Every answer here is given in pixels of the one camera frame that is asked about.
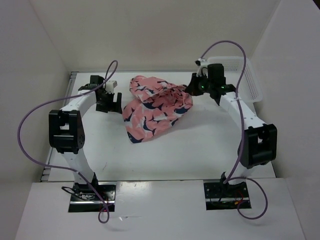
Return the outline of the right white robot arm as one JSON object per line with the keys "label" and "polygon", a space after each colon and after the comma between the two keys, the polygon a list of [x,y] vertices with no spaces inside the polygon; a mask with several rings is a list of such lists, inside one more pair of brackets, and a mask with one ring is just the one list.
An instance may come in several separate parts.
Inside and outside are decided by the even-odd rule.
{"label": "right white robot arm", "polygon": [[198,66],[186,88],[192,96],[209,94],[240,129],[235,164],[220,177],[219,191],[225,197],[232,196],[256,167],[267,165],[277,155],[276,126],[265,123],[248,107],[240,96],[239,87],[239,81],[236,85],[227,83],[221,63],[205,63]]}

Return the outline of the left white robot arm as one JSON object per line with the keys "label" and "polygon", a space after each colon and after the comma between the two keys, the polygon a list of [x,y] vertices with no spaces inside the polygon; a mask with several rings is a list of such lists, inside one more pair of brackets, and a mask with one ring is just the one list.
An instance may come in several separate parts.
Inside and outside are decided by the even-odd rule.
{"label": "left white robot arm", "polygon": [[82,192],[89,200],[99,196],[100,187],[83,150],[86,137],[82,117],[93,105],[96,105],[95,110],[98,112],[121,114],[120,92],[114,101],[117,85],[114,80],[106,81],[102,76],[91,75],[90,82],[78,89],[77,97],[61,109],[51,110],[48,115],[49,144],[73,169],[76,191]]}

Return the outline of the pink shark print shorts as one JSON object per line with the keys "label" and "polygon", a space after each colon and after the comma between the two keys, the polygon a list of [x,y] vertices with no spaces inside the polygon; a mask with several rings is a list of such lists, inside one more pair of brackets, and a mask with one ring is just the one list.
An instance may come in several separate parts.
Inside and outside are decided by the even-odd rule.
{"label": "pink shark print shorts", "polygon": [[172,128],[193,107],[186,88],[157,77],[132,78],[129,91],[133,99],[122,111],[131,143],[147,142]]}

